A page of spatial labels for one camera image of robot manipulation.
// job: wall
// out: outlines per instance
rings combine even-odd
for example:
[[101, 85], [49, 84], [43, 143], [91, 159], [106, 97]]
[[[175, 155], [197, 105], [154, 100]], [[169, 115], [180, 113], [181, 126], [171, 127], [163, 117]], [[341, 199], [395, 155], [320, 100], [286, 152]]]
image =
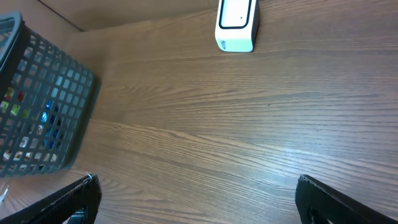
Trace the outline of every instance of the wall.
[[83, 30], [158, 19], [209, 8], [218, 0], [41, 0]]
[[18, 10], [29, 28], [59, 48], [64, 48], [70, 34], [79, 32], [56, 13], [36, 0], [0, 0], [0, 13]]

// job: smartphone box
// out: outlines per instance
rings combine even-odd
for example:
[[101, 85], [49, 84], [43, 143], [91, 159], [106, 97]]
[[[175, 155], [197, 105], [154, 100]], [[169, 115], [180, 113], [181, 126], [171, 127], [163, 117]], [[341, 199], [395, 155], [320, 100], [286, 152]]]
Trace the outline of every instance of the smartphone box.
[[225, 52], [252, 52], [260, 22], [259, 0], [220, 0], [216, 41]]

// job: plastic basket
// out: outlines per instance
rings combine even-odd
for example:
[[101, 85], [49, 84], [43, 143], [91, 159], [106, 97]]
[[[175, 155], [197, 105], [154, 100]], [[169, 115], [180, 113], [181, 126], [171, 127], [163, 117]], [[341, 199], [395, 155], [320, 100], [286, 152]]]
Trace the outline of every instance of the plastic basket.
[[70, 167], [99, 86], [19, 12], [0, 16], [0, 177]]

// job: wooden table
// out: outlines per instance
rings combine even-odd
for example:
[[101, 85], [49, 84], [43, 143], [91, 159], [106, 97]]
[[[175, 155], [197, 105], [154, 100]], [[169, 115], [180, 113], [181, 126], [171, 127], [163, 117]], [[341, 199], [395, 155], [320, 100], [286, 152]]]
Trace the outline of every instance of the wooden table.
[[217, 48], [216, 10], [74, 35], [102, 79], [78, 159], [18, 181], [96, 172], [105, 223], [299, 223], [309, 174], [398, 219], [398, 2], [260, 5], [251, 54]]

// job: laundry basket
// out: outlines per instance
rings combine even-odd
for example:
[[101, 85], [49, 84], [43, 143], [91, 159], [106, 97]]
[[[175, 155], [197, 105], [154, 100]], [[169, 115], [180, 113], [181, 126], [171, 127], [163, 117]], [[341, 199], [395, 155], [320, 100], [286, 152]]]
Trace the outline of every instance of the laundry basket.
[[89, 69], [19, 12], [0, 16], [0, 177], [70, 167], [98, 88]]

